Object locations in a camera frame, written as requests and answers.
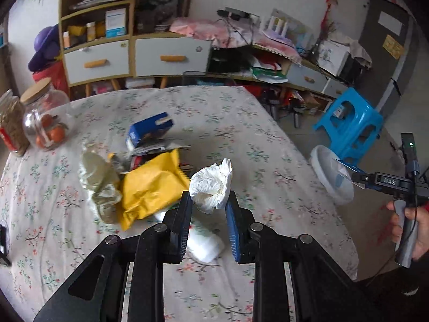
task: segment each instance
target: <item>jar with red label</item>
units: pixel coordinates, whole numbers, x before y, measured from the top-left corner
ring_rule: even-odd
[[[22,121],[31,145],[52,150],[63,144],[74,126],[70,100],[63,91],[56,90],[50,78],[41,79],[21,96],[25,105]]]
[[[24,155],[29,146],[22,127],[23,116],[19,98],[8,90],[0,98],[0,136],[7,148],[18,156]]]

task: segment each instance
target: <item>drawer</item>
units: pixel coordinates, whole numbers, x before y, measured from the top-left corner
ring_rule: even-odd
[[[346,89],[348,89],[348,87],[343,83],[336,81],[333,78],[329,78],[325,88],[322,91],[322,94],[332,98],[338,98],[346,91]]]
[[[138,39],[136,76],[182,75],[186,71],[206,72],[211,46],[211,41],[190,37]]]
[[[306,66],[299,66],[297,64],[292,64],[290,66],[286,77],[289,83],[308,88],[315,92],[322,92],[327,82],[325,75],[307,68]]]
[[[66,53],[64,61],[71,85],[109,76],[128,75],[128,40],[81,48]]]

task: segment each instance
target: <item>yellow packaging bag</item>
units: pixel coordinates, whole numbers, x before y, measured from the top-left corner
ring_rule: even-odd
[[[125,175],[117,217],[123,230],[177,201],[189,190],[189,178],[179,169],[179,150],[165,152]]]

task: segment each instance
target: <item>wooden drawer handle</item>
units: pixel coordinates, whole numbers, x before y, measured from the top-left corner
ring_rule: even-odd
[[[93,60],[92,62],[87,62],[83,66],[85,69],[96,68],[97,66],[105,66],[107,64],[107,59]]]
[[[315,83],[316,81],[314,81],[314,79],[308,77],[308,76],[304,76],[304,80],[306,80],[309,83]]]
[[[162,62],[184,62],[186,60],[185,56],[161,56]]]

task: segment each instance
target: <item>wooden lid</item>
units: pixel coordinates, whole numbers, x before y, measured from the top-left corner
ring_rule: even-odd
[[[21,96],[21,103],[24,105],[31,104],[43,96],[49,90],[51,84],[51,78],[46,77],[35,83],[29,89],[27,89]]]

